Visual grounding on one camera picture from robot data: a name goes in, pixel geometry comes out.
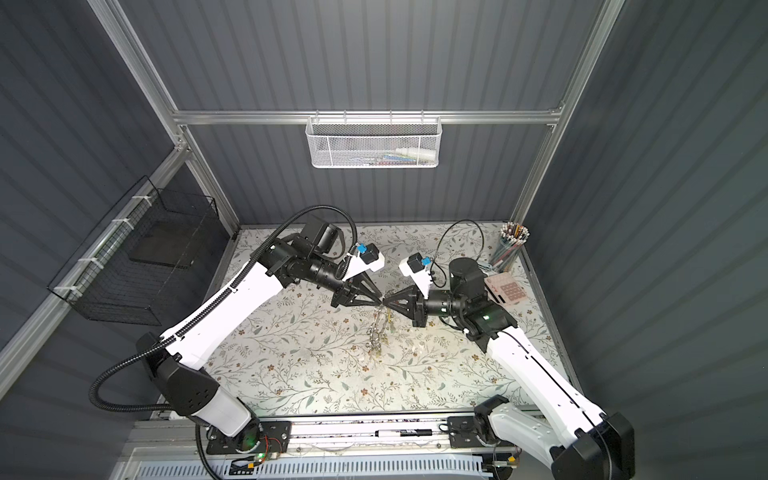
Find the corrugated black cable conduit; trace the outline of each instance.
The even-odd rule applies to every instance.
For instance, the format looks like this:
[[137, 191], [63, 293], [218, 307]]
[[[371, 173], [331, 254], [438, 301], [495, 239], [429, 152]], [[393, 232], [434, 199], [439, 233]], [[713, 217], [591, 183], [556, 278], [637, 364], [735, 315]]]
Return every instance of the corrugated black cable conduit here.
[[[238, 285], [245, 279], [246, 275], [253, 269], [253, 266], [256, 265], [256, 263], [259, 261], [259, 258], [261, 258], [262, 255], [266, 252], [268, 248], [272, 245], [272, 243], [277, 239], [277, 237], [286, 229], [290, 224], [295, 222], [304, 214], [307, 214], [313, 210], [332, 210], [337, 212], [338, 214], [341, 214], [346, 219], [347, 223], [349, 223], [349, 226], [352, 228], [352, 246], [349, 248], [348, 253], [349, 255], [344, 256], [344, 259], [339, 263], [339, 266], [336, 268], [336, 278], [338, 280], [341, 280], [344, 275], [346, 275], [346, 271], [349, 268], [349, 260], [351, 259], [352, 254], [355, 252], [355, 249], [357, 247], [357, 226], [355, 225], [354, 220], [349, 216], [347, 212], [344, 210], [334, 207], [333, 205], [312, 205], [311, 207], [303, 208], [302, 210], [299, 210], [295, 214], [293, 214], [288, 220], [284, 221], [282, 224], [280, 224], [279, 227], [277, 227], [270, 235], [264, 240], [261, 245], [259, 245], [251, 254], [250, 259], [248, 260], [248, 263], [246, 264], [245, 268], [243, 268], [240, 273], [237, 274], [237, 276], [234, 278], [234, 280], [231, 283], [231, 286], [233, 288], [237, 288]], [[153, 410], [168, 410], [170, 409], [170, 404], [168, 403], [152, 403], [148, 405], [121, 405], [118, 403], [112, 403], [107, 402], [106, 400], [102, 399], [99, 395], [99, 389], [101, 388], [101, 385], [107, 381], [107, 379], [111, 376], [113, 376], [115, 373], [121, 371], [125, 367], [132, 365], [139, 360], [143, 359], [145, 356], [152, 355], [155, 352], [158, 352], [166, 347], [168, 347], [171, 343], [175, 342], [177, 338], [183, 337], [187, 333], [189, 333], [190, 330], [194, 328], [202, 319], [204, 319], [208, 313], [213, 311], [214, 308], [216, 308], [221, 302], [226, 299], [230, 293], [232, 293], [231, 289], [225, 289], [222, 290], [214, 300], [208, 304], [206, 308], [201, 310], [187, 325], [179, 329], [175, 336], [163, 339], [158, 343], [157, 345], [153, 346], [149, 350], [146, 350], [141, 353], [137, 353], [136, 355], [133, 355], [131, 357], [126, 358], [122, 362], [118, 363], [117, 365], [114, 365], [104, 371], [101, 375], [99, 375], [96, 380], [91, 384], [91, 388], [88, 390], [88, 399], [91, 400], [91, 403], [97, 406], [99, 409], [107, 410], [108, 412], [151, 412]]]

